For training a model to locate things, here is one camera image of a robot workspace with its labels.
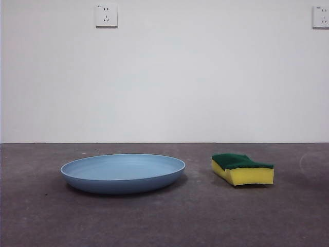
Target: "electrical outlet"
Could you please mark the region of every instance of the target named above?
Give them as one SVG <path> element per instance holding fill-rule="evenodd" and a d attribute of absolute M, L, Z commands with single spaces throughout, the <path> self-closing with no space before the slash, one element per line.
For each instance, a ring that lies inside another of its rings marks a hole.
<path fill-rule="evenodd" d="M 329 7 L 313 7 L 313 28 L 329 28 Z"/>
<path fill-rule="evenodd" d="M 96 27 L 118 27 L 118 6 L 116 4 L 95 7 Z"/>

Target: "plate rim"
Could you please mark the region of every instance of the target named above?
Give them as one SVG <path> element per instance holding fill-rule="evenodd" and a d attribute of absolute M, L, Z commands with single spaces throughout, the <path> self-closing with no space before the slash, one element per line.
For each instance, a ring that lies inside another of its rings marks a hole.
<path fill-rule="evenodd" d="M 68 175 L 67 173 L 65 173 L 63 171 L 63 168 L 73 162 L 76 162 L 76 161 L 80 161 L 80 160 L 86 160 L 86 159 L 89 159 L 89 158 L 96 158 L 96 157 L 103 157 L 103 156 L 113 156 L 113 155 L 147 155 L 147 156 L 160 156 L 160 157 L 166 157 L 166 158 L 173 158 L 179 162 L 181 162 L 183 164 L 183 167 L 178 169 L 177 171 L 174 171 L 174 172 L 171 172 L 171 173 L 167 173 L 167 174 L 164 174 L 164 175 L 159 175 L 159 176 L 153 176 L 153 177 L 147 177 L 147 178 L 135 178 L 135 179 L 84 179 L 84 178 L 79 178 L 79 177 L 75 177 L 75 176 L 72 176 L 72 175 Z M 88 181 L 104 181 L 104 182 L 119 182 L 119 181 L 131 181 L 131 180 L 144 180 L 144 179 L 153 179 L 153 178 L 159 178 L 159 177 L 165 177 L 165 176 L 168 176 L 168 175 L 172 175 L 172 174 L 175 174 L 175 173 L 178 173 L 180 171 L 183 171 L 186 167 L 186 164 L 184 161 L 178 159 L 178 158 L 175 158 L 175 157 L 171 157 L 171 156 L 166 156 L 166 155 L 160 155 L 160 154 L 147 154 L 147 153 L 118 153 L 118 154 L 104 154 L 104 155 L 96 155 L 96 156 L 90 156 L 90 157 L 85 157 L 85 158 L 79 158 L 77 160 L 73 160 L 73 161 L 70 161 L 66 164 L 64 164 L 61 169 L 60 169 L 60 172 L 62 175 L 65 175 L 69 178 L 73 178 L 73 179 L 79 179 L 79 180 L 88 180 Z"/>

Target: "outlet faceplate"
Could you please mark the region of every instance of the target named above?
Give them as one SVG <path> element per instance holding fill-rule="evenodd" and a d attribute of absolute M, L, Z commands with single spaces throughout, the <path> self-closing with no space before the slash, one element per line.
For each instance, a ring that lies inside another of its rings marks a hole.
<path fill-rule="evenodd" d="M 96 27 L 118 27 L 118 6 L 99 4 L 95 7 Z"/>
<path fill-rule="evenodd" d="M 313 28 L 329 28 L 329 6 L 313 7 Z"/>

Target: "wall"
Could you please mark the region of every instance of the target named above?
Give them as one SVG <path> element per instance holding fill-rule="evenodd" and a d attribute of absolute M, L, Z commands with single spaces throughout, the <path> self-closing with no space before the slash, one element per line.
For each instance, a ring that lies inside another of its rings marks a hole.
<path fill-rule="evenodd" d="M 11 142 L 329 142 L 317 0 L 2 0 Z"/>

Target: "yellow sponge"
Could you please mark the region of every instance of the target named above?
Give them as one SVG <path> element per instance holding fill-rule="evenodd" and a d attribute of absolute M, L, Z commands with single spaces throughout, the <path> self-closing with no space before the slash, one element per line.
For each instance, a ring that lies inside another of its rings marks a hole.
<path fill-rule="evenodd" d="M 213 171 L 232 185 L 273 184 L 273 165 L 252 162 L 245 155 L 241 155 L 242 158 L 245 158 L 244 161 L 235 160 L 235 163 L 232 163 L 232 154 L 217 154 L 216 157 L 214 156 L 211 160 L 211 166 Z M 230 162 L 228 162 L 227 160 L 228 157 L 230 157 L 231 164 L 229 164 Z M 214 159 L 223 160 L 223 163 L 226 164 L 220 165 Z"/>

